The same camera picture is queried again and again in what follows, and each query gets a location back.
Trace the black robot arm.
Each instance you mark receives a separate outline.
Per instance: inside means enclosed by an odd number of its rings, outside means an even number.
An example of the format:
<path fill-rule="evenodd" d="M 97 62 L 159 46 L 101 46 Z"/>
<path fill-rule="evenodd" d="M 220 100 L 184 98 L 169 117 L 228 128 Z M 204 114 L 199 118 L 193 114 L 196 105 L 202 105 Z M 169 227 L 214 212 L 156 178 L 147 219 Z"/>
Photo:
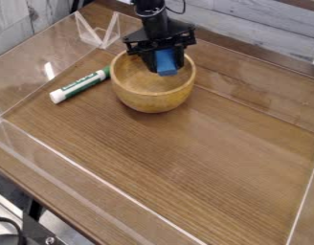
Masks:
<path fill-rule="evenodd" d="M 168 17 L 164 0 L 129 0 L 141 28 L 124 36 L 129 56 L 139 56 L 152 73 L 175 76 L 184 67 L 185 47 L 196 44 L 195 26 Z"/>

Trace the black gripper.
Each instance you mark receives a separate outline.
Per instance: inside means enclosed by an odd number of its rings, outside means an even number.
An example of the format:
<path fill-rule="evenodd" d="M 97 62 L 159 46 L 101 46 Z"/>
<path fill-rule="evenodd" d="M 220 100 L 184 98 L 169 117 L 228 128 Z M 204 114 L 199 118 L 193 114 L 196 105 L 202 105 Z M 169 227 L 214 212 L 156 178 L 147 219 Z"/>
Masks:
<path fill-rule="evenodd" d="M 123 38 L 128 54 L 140 55 L 148 70 L 155 73 L 157 62 L 153 51 L 173 48 L 176 69 L 181 69 L 184 48 L 196 43 L 195 27 L 171 19 L 165 8 L 135 9 L 135 13 L 140 17 L 143 27 Z"/>

